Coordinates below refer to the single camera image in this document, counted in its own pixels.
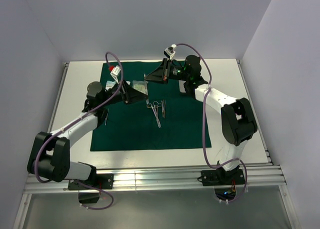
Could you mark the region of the green white gauze bag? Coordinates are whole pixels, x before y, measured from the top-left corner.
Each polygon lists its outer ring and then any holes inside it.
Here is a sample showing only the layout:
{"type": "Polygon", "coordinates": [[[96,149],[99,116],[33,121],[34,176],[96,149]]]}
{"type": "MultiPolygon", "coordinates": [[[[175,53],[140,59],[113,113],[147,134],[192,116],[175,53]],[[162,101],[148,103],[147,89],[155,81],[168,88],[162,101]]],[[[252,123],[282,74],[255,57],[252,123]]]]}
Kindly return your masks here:
{"type": "Polygon", "coordinates": [[[145,94],[145,82],[144,81],[133,80],[132,81],[132,88],[145,94]]]}

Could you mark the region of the white gauze packet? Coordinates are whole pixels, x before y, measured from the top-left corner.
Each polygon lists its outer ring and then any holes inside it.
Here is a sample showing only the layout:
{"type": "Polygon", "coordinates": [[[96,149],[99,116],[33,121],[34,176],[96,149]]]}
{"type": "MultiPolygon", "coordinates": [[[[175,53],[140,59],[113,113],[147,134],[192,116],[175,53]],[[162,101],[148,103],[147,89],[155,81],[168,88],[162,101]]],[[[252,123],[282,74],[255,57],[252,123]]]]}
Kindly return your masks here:
{"type": "Polygon", "coordinates": [[[111,81],[111,80],[108,80],[105,84],[105,89],[108,91],[110,89],[112,89],[114,86],[117,85],[117,82],[116,81],[111,81]]]}

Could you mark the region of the steel surgical scissors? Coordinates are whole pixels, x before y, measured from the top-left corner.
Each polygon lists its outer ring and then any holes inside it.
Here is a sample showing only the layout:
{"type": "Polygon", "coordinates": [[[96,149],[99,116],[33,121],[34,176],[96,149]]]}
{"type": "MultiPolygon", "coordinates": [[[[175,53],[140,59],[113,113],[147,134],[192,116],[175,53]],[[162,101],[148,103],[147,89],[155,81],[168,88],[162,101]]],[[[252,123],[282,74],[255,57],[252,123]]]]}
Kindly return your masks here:
{"type": "Polygon", "coordinates": [[[153,103],[147,102],[146,106],[148,109],[152,109],[152,112],[155,116],[155,120],[158,128],[161,128],[161,122],[159,120],[158,109],[162,107],[162,103],[158,101],[154,101],[153,103]]]}

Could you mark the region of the metal surgical kit tray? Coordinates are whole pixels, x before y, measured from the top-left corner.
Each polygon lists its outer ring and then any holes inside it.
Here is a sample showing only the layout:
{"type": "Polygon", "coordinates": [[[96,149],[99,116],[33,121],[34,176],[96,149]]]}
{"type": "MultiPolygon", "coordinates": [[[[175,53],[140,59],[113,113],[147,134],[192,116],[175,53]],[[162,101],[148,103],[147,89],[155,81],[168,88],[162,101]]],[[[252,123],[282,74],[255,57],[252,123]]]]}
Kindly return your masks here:
{"type": "Polygon", "coordinates": [[[183,80],[179,80],[179,81],[178,81],[178,84],[179,84],[179,91],[180,91],[181,93],[183,93],[183,94],[185,94],[185,93],[186,93],[186,91],[185,91],[185,87],[184,87],[184,83],[185,83],[185,81],[183,81],[183,80]]]}

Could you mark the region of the thin steel forceps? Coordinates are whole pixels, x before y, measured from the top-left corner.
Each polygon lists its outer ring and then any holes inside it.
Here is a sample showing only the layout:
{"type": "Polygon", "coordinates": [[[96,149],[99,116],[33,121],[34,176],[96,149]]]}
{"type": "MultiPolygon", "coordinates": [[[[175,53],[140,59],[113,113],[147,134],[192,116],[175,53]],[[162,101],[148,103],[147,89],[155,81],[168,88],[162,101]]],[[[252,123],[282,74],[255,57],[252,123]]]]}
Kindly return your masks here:
{"type": "Polygon", "coordinates": [[[107,108],[107,110],[106,110],[106,117],[105,117],[105,120],[104,120],[104,125],[105,125],[105,126],[107,125],[108,116],[109,116],[109,109],[107,108]]]}

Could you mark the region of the dark green surgical cloth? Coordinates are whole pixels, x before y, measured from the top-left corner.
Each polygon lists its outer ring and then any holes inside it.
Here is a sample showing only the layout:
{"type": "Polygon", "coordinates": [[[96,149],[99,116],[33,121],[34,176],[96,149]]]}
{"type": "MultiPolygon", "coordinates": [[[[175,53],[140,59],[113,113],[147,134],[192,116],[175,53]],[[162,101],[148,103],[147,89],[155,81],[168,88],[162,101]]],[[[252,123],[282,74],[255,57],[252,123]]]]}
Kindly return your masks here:
{"type": "Polygon", "coordinates": [[[92,133],[90,151],[136,151],[202,148],[203,104],[180,91],[177,80],[149,82],[149,101],[165,101],[160,124],[145,101],[107,107],[107,121],[92,133]]]}

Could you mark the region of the long steel tweezers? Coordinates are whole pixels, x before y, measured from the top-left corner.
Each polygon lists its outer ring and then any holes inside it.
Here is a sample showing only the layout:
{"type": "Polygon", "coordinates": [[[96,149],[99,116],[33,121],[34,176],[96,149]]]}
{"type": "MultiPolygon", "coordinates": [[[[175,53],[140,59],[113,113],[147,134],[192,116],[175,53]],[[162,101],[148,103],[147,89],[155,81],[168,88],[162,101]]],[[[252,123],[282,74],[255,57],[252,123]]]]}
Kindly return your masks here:
{"type": "Polygon", "coordinates": [[[149,108],[148,82],[146,80],[144,80],[144,84],[145,84],[145,94],[147,96],[147,98],[146,98],[146,107],[149,108]]]}

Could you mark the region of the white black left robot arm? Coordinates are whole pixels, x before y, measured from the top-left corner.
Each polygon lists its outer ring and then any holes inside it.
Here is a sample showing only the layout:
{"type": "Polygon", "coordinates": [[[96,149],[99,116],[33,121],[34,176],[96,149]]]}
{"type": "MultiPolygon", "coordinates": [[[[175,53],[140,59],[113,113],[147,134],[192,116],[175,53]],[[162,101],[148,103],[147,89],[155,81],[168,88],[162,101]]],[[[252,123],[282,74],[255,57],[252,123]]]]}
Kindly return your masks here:
{"type": "Polygon", "coordinates": [[[39,132],[34,139],[27,172],[43,183],[78,180],[89,185],[98,182],[95,166],[72,162],[71,147],[87,133],[101,126],[108,117],[107,106],[123,102],[126,105],[146,101],[148,95],[134,89],[126,81],[106,89],[94,81],[87,86],[81,114],[69,124],[52,132],[39,132]]]}

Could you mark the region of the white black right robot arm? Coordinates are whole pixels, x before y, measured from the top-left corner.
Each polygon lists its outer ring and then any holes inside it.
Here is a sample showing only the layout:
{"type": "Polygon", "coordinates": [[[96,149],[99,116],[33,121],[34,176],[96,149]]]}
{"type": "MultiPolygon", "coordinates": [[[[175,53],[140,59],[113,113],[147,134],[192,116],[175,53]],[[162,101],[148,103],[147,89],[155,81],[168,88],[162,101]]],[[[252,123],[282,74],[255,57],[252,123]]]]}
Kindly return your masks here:
{"type": "Polygon", "coordinates": [[[226,141],[215,165],[209,165],[208,173],[201,177],[211,185],[228,185],[232,182],[244,184],[246,173],[240,167],[244,148],[258,126],[250,101],[243,97],[231,97],[211,86],[202,77],[205,60],[201,56],[188,55],[184,64],[164,58],[158,68],[144,77],[147,82],[167,84],[169,80],[183,81],[184,91],[193,99],[203,103],[202,119],[206,120],[206,107],[220,114],[221,131],[226,141]]]}

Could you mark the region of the aluminium table edge rail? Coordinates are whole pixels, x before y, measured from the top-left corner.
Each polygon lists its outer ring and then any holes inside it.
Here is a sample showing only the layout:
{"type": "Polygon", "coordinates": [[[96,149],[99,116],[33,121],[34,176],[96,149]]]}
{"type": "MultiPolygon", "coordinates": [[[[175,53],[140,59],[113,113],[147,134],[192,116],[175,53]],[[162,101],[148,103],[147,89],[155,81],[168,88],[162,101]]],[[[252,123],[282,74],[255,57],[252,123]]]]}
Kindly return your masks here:
{"type": "Polygon", "coordinates": [[[54,102],[54,107],[53,107],[52,114],[51,114],[50,121],[49,121],[49,125],[48,125],[48,128],[47,128],[47,132],[48,133],[50,133],[52,131],[52,129],[53,129],[53,124],[54,124],[56,113],[57,113],[57,110],[58,110],[59,101],[60,101],[60,98],[61,98],[61,94],[62,94],[62,90],[63,90],[63,87],[64,87],[64,83],[65,83],[65,80],[66,80],[69,64],[70,64],[69,62],[65,62],[64,63],[62,77],[61,77],[61,80],[60,80],[60,84],[59,84],[57,95],[56,95],[55,102],[54,102]]]}

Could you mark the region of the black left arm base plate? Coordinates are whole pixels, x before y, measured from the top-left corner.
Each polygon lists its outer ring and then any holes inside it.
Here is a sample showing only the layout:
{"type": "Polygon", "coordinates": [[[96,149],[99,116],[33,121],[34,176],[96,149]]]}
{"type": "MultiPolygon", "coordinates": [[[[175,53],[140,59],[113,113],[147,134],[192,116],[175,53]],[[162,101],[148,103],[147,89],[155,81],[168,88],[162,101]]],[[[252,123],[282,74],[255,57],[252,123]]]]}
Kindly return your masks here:
{"type": "MultiPolygon", "coordinates": [[[[79,180],[82,184],[86,186],[91,186],[98,189],[112,189],[114,183],[114,174],[113,173],[102,173],[90,177],[87,180],[79,180]]],[[[81,185],[79,182],[74,180],[73,182],[68,183],[67,189],[69,191],[79,191],[79,190],[88,190],[89,188],[81,185]]]]}

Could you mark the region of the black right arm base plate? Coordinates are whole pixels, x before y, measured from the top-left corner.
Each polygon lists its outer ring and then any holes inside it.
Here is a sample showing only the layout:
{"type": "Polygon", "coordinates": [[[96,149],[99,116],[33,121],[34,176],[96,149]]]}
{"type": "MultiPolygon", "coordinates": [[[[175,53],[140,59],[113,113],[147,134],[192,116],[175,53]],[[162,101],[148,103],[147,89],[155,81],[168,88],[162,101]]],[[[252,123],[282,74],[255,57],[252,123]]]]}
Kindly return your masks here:
{"type": "Polygon", "coordinates": [[[224,171],[222,168],[202,170],[197,180],[205,187],[244,185],[246,182],[242,169],[224,171]]]}

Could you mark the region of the aluminium front frame rail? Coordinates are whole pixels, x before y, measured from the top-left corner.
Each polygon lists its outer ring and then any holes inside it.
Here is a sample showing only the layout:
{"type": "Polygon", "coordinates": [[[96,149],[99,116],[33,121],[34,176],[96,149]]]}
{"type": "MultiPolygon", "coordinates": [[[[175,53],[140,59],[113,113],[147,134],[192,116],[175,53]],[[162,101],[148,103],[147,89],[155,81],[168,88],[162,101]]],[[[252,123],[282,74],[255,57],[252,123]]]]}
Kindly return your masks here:
{"type": "MultiPolygon", "coordinates": [[[[98,174],[113,176],[108,179],[105,186],[99,182],[95,187],[108,192],[125,191],[159,191],[159,190],[183,190],[201,189],[201,171],[207,167],[184,166],[184,167],[162,167],[162,168],[136,168],[136,169],[111,169],[98,170],[98,174]]],[[[247,167],[247,186],[283,186],[286,185],[281,167],[270,163],[262,166],[247,167]]],[[[34,175],[29,174],[25,183],[24,194],[55,194],[95,192],[85,188],[76,182],[69,181],[40,183],[34,175]]]]}

